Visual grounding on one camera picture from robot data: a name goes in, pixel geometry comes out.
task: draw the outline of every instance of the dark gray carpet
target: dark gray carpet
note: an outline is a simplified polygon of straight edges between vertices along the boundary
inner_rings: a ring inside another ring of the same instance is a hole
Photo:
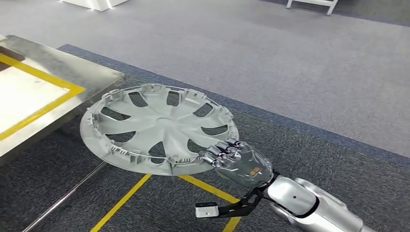
[[[128,79],[124,87],[163,83],[195,88],[70,45],[60,49],[124,72]],[[379,232],[410,231],[408,158],[204,92],[232,111],[241,137],[266,154],[281,173],[308,179],[328,190]],[[77,117],[1,167],[0,176],[5,176],[8,184],[0,187],[0,231],[22,230],[98,165],[99,160],[81,141],[79,120]],[[245,192],[215,172],[194,176],[236,197]],[[89,231],[141,177],[112,166],[104,167],[35,231]],[[218,232],[226,219],[194,218],[193,204],[212,200],[218,199],[178,177],[154,176],[101,231]],[[295,229],[262,203],[241,220],[235,231]]]
[[[286,5],[287,0],[262,0]],[[292,7],[326,13],[329,7],[304,2],[293,2]],[[410,26],[410,1],[408,0],[339,0],[334,14],[383,23]]]

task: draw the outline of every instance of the white furniture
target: white furniture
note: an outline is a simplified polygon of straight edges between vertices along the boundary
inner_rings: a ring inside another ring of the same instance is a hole
[[[338,0],[333,0],[333,1],[329,1],[329,0],[288,0],[288,4],[286,5],[286,9],[291,8],[293,1],[306,2],[306,3],[322,5],[322,6],[329,6],[329,10],[327,11],[326,15],[330,16],[332,14],[333,9],[335,8]]]
[[[97,11],[105,11],[128,0],[60,0]]]

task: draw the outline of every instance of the yellow floor marking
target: yellow floor marking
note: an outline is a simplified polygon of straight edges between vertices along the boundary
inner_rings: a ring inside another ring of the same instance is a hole
[[[97,232],[103,225],[121,208],[122,205],[151,177],[151,174],[146,174],[141,180],[134,185],[134,187],[125,194],[121,200],[91,229],[91,232]]]
[[[228,223],[226,223],[225,228],[223,228],[222,232],[232,232],[234,231],[236,225],[239,223],[241,220],[241,217],[231,217],[229,219]]]
[[[234,196],[231,196],[230,194],[228,194],[228,193],[226,193],[226,192],[224,192],[220,189],[217,189],[216,187],[214,187],[212,185],[209,185],[209,184],[205,183],[202,180],[198,180],[195,177],[192,177],[190,175],[180,175],[179,177],[186,180],[186,181],[188,181],[188,182],[190,182],[193,185],[196,185],[196,186],[200,187],[201,189],[203,189],[205,191],[208,191],[212,194],[217,195],[218,197],[220,197],[220,198],[222,198],[222,199],[224,199],[224,200],[226,200],[230,203],[235,203],[235,202],[239,201],[238,198],[236,198]],[[240,219],[241,219],[241,217],[235,217],[235,218],[232,217],[228,221],[228,223],[226,223],[225,228],[223,228],[222,232],[232,232],[232,231],[234,231],[234,229],[235,229],[236,225],[239,223]]]
[[[186,181],[188,181],[188,182],[190,182],[193,185],[196,185],[196,186],[200,187],[201,189],[203,189],[205,191],[208,191],[208,192],[210,192],[214,195],[217,195],[218,197],[220,197],[220,198],[222,198],[222,199],[224,199],[224,200],[226,200],[230,203],[235,203],[235,202],[239,201],[238,198],[233,197],[230,194],[228,194],[228,193],[226,193],[222,190],[219,190],[216,187],[214,187],[212,185],[209,185],[209,184],[205,183],[202,180],[198,180],[197,178],[194,178],[190,175],[180,175],[179,177],[186,180]]]
[[[76,96],[77,94],[83,92],[85,89],[77,86],[75,84],[72,84],[68,81],[62,80],[56,76],[50,75],[46,72],[40,71],[36,68],[33,68],[32,66],[29,66],[25,63],[22,63],[18,60],[15,60],[11,57],[6,56],[5,54],[1,54],[0,53],[0,62],[5,63],[9,66],[13,66],[23,72],[26,72],[28,74],[31,74],[37,78],[40,78],[44,81],[50,82],[60,88],[67,88],[70,91],[67,92],[66,94],[64,94],[63,96],[57,98],[56,100],[52,101],[51,103],[47,104],[45,107],[39,109],[38,111],[34,112],[33,114],[31,114],[30,116],[28,116],[27,118],[21,120],[20,122],[16,123],[15,125],[13,125],[12,127],[10,127],[9,129],[7,129],[6,131],[0,133],[0,141],[9,137],[10,135],[12,135],[13,133],[16,133],[18,130],[20,130],[21,128],[27,126],[29,123],[31,123],[32,121],[38,119],[39,117],[45,115],[46,113],[50,112],[51,110],[53,110],[54,108],[56,108],[57,106],[63,104],[64,102],[66,102],[67,100],[69,100],[70,98]]]

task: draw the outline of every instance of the robotic hand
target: robotic hand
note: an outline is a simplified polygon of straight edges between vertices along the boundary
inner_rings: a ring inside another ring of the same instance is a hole
[[[197,218],[246,216],[266,199],[275,214],[306,232],[375,232],[330,193],[306,180],[280,175],[267,158],[245,142],[229,138],[199,155],[221,176],[250,190],[240,201],[225,207],[215,202],[195,204]]]

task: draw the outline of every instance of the white table leg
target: white table leg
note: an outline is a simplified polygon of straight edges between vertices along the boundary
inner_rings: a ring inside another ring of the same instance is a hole
[[[333,12],[333,9],[335,8],[338,0],[333,0],[332,5],[330,5],[329,10],[327,11],[326,15],[330,16]]]
[[[290,9],[292,7],[292,1],[293,0],[288,0],[288,4],[286,5],[286,9]]]

